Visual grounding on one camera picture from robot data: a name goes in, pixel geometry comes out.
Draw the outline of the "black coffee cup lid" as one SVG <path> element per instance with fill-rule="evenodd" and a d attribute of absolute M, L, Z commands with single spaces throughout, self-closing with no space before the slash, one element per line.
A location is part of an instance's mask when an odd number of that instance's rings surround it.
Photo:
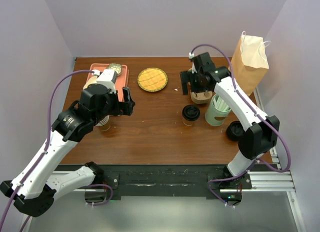
<path fill-rule="evenodd" d="M 186 105 L 182 110 L 182 117 L 186 121 L 196 121 L 200 116 L 200 109 L 195 105 Z"/>

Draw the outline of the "brown paper bag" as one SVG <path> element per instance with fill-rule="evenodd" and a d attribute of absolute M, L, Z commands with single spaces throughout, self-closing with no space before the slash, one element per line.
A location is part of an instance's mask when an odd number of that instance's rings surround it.
<path fill-rule="evenodd" d="M 241 89 L 250 96 L 269 70 L 266 47 L 271 41 L 241 33 L 231 59 L 234 77 Z"/>

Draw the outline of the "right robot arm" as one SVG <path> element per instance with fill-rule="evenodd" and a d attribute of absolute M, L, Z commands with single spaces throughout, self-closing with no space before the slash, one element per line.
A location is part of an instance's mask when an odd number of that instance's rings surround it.
<path fill-rule="evenodd" d="M 275 147 L 278 140 L 280 121 L 276 116 L 269 116 L 241 90 L 226 67 L 216 70 L 192 73 L 180 72 L 182 93 L 188 94 L 188 83 L 195 92 L 214 91 L 231 108 L 241 123 L 244 135 L 238 141 L 239 152 L 227 165 L 223 183 L 228 188 L 235 188 L 254 161 Z"/>

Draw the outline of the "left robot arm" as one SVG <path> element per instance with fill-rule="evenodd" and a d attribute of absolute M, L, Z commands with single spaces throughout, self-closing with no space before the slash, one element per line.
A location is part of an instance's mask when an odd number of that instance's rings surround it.
<path fill-rule="evenodd" d="M 106 116 L 130 116 L 135 102 L 129 87 L 118 93 L 102 84 L 91 84 L 82 90 L 67 110 L 62 111 L 51 126 L 50 137 L 32 161 L 15 179 L 3 181 L 1 192 L 14 201 L 15 208 L 32 217 L 44 214 L 60 197 L 81 187 L 98 188 L 104 171 L 94 162 L 61 178 L 51 178 L 62 159 Z"/>

